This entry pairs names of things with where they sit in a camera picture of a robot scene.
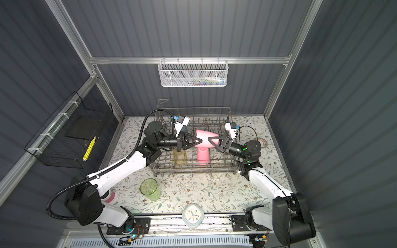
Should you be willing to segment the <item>pink cup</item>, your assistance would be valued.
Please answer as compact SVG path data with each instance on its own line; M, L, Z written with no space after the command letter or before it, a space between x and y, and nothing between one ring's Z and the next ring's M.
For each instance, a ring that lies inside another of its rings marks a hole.
M216 133L212 133L209 131L204 131L204 130L196 130L195 136L201 138L203 142L199 145L196 145L195 147L207 147L207 148L214 148L210 142L208 141L208 137L213 137L213 136L219 136Z
M210 152L207 147L197 148L197 163L209 164L210 163Z

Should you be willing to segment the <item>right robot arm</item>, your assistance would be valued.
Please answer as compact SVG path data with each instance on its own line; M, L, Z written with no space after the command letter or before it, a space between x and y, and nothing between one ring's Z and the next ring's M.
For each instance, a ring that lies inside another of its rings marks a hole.
M239 173L271 202L270 210L263 205L247 208L245 222L249 228L265 227L272 230L284 246L316 236L312 215L304 196L281 186L260 164L261 143L258 140L250 140L243 145L227 136L213 136L207 140L217 151L237 158Z

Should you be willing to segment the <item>yellow transparent cup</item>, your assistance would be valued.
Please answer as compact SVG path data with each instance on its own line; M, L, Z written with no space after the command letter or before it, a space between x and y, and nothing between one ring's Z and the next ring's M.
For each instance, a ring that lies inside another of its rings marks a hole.
M185 150L173 150L173 157L174 157L174 162L176 165L183 165L187 164L187 154Z

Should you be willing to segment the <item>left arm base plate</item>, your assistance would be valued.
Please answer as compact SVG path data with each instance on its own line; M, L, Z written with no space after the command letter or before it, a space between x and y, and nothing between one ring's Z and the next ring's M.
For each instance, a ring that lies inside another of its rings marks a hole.
M135 218L127 220L126 224L121 227L108 227L107 235L145 235L148 234L151 226L151 218Z

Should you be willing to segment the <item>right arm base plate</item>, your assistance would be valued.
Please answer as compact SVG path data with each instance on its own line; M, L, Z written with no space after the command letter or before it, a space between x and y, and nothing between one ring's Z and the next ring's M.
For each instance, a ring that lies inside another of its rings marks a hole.
M228 217L234 232L251 231L245 215L231 215Z

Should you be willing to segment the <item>green transparent cup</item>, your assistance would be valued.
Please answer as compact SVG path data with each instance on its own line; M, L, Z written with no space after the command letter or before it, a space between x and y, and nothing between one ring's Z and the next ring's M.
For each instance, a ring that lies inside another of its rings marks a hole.
M159 200L161 196L159 185L153 178L148 178L141 183L140 192L153 201Z

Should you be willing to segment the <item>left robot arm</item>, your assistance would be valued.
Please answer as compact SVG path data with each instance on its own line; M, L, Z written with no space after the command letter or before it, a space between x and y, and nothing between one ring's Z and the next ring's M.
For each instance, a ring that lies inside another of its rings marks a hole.
M186 150L202 143L202 139L182 132L187 125L187 117L171 118L172 132L167 133L158 121L148 123L146 115L134 149L123 159L86 177L76 177L76 182L55 193L47 202L45 211L57 220L78 221L82 226L88 224L110 224L115 227L127 226L132 230L133 215L123 207L114 207L105 203L109 190L129 175L152 164L161 155L163 147ZM65 207L72 214L61 216L51 209L54 201L66 193Z

